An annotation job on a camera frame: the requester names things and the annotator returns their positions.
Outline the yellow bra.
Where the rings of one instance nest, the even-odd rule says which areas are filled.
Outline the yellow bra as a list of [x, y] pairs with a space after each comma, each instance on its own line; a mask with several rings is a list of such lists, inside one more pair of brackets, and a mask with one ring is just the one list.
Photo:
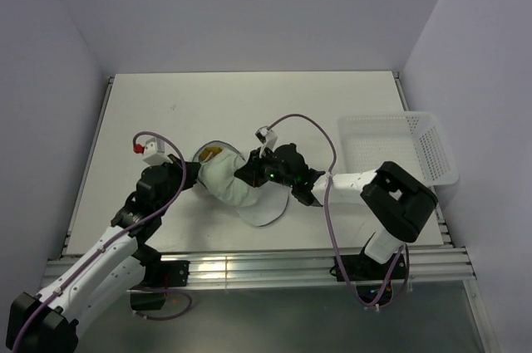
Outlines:
[[223, 148], [218, 146], [208, 146], [203, 148], [198, 154], [198, 160], [200, 163], [205, 163], [212, 160], [216, 155], [223, 152]]

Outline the white mesh laundry bag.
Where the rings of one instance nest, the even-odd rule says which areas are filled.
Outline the white mesh laundry bag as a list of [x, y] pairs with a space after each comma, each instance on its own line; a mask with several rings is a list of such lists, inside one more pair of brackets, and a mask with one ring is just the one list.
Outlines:
[[[220, 140], [212, 140], [202, 145], [193, 156], [194, 162], [199, 162], [198, 154], [203, 148], [208, 147], [208, 146], [218, 146], [218, 147], [233, 150], [234, 152], [239, 152], [242, 158], [246, 162], [246, 158], [239, 150], [234, 148], [232, 145], [226, 142], [220, 141]], [[198, 182], [200, 183], [200, 185], [203, 186], [203, 188], [207, 191], [209, 195], [213, 196], [212, 194], [208, 192], [208, 190], [204, 187], [204, 185], [199, 180]], [[280, 218], [283, 215], [283, 213], [285, 212], [288, 206], [288, 201], [289, 201], [288, 189], [281, 185], [274, 184], [274, 183], [266, 183], [263, 186], [257, 187], [255, 189], [259, 190], [260, 196], [259, 196], [258, 202], [252, 206], [232, 207], [232, 206], [229, 206], [228, 204], [225, 204], [225, 203], [224, 204], [231, 208], [235, 208], [236, 211], [238, 212], [238, 215], [246, 223], [256, 228], [261, 228], [261, 227], [265, 227], [271, 224], [272, 222], [276, 221], [278, 218]]]

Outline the white bra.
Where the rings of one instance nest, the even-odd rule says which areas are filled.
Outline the white bra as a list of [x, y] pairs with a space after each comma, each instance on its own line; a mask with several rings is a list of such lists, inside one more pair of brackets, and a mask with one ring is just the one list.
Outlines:
[[234, 177], [234, 171], [246, 162], [239, 152], [223, 148], [212, 160], [201, 163], [198, 180], [210, 194], [232, 207], [249, 207], [259, 200], [260, 192]]

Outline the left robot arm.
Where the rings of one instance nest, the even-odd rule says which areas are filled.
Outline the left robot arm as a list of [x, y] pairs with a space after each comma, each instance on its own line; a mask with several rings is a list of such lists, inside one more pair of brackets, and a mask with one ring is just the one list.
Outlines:
[[162, 275], [160, 253], [147, 240], [178, 194], [198, 178], [197, 162], [144, 169], [110, 226], [70, 269], [35, 295], [12, 303], [6, 346], [13, 352], [73, 352], [90, 324], [132, 287]]

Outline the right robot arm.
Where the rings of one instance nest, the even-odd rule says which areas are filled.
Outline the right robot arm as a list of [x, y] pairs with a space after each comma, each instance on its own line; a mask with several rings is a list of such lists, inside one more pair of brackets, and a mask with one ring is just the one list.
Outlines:
[[418, 239], [437, 205], [435, 194], [399, 164], [385, 161], [374, 170], [331, 175], [309, 167], [294, 143], [253, 150], [234, 175], [254, 188], [267, 182], [288, 187], [301, 204], [326, 213], [332, 203], [367, 206], [380, 223], [359, 260], [370, 278], [380, 277], [392, 255]]

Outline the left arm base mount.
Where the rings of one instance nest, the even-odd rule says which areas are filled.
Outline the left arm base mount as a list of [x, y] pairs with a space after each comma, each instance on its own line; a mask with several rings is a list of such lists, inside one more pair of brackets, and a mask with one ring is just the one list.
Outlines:
[[134, 311], [158, 311], [166, 304], [171, 288], [185, 287], [190, 274], [190, 262], [159, 261], [146, 267], [142, 281], [130, 294], [130, 306]]

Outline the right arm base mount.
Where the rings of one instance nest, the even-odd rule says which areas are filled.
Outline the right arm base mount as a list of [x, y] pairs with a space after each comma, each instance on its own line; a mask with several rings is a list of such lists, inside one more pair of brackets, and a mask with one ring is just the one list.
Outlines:
[[349, 281], [355, 284], [357, 294], [365, 304], [378, 296], [382, 283], [386, 282], [379, 301], [372, 305], [375, 309], [390, 306], [407, 290], [411, 265], [409, 252], [396, 253], [384, 264], [373, 261], [363, 252], [341, 255], [340, 258]]

